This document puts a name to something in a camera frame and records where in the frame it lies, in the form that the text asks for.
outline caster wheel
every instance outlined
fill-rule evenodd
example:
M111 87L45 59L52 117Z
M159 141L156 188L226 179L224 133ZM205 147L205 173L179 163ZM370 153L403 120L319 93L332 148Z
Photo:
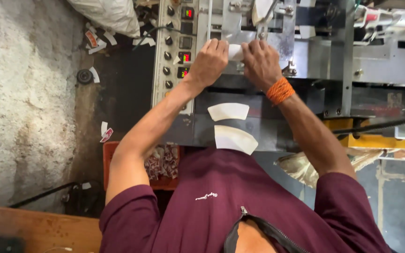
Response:
M81 69L77 72L77 81L82 84L93 82L93 74L88 69Z

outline metal rod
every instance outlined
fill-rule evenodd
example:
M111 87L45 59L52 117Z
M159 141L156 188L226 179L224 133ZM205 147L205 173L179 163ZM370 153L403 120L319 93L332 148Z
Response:
M268 17L270 16L271 12L276 8L277 4L278 4L278 0L273 0L273 3L271 4L270 8L268 9L268 12L266 13L265 18L262 20L263 22L267 22Z
M66 184L66 185L59 186L59 187L57 187L57 188L54 188L54 189L51 189L51 190L46 191L46 192L44 192L44 193L41 193L41 194L39 194L39 195L37 195L37 196L34 196L34 197L32 197L32 198L25 199L25 200L23 200L23 201L20 201L20 202L18 202L18 203L15 203L15 204L13 204L13 205L8 206L8 207L9 207L9 208L19 208L19 207L22 207L22 206L24 206L24 205L27 205L27 204L29 204L29 203L31 203L31 202L34 202L34 201L36 201L36 200L38 200L38 199L40 199L40 198L46 197L46 196L48 196L48 195L50 195L50 194L52 194L52 193L54 193L54 192L60 191L60 190L62 190L62 189L65 189L65 188L67 188L67 187L70 187L70 186L78 186L78 185L79 185L79 184L76 183L76 182L71 182L71 183L68 183L68 184Z
M212 29L212 0L209 0L209 22L207 22L207 40L210 39L211 29Z

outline man's left hand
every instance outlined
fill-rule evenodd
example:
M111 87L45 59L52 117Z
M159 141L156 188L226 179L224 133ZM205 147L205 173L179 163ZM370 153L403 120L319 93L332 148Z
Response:
M196 95L221 76L221 72L228 65L228 52L227 41L211 39L204 44L184 78Z

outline maroon t-shirt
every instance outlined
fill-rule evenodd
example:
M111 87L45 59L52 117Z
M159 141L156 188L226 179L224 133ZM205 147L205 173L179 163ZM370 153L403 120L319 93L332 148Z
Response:
M271 179L253 157L238 151L209 148L189 155L179 164L179 177L162 218L149 186L115 196L99 221L100 252L222 252L241 207L307 252L390 252L365 190L347 175L320 177L315 211Z

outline man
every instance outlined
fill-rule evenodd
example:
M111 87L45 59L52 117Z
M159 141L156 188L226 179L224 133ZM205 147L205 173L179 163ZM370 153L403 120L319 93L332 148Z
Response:
M99 222L101 252L390 252L343 147L294 93L264 41L243 43L245 76L280 108L317 170L315 211L253 157L209 148L181 161L179 185L160 217L143 160L182 107L221 75L228 47L208 41L188 75L120 142Z

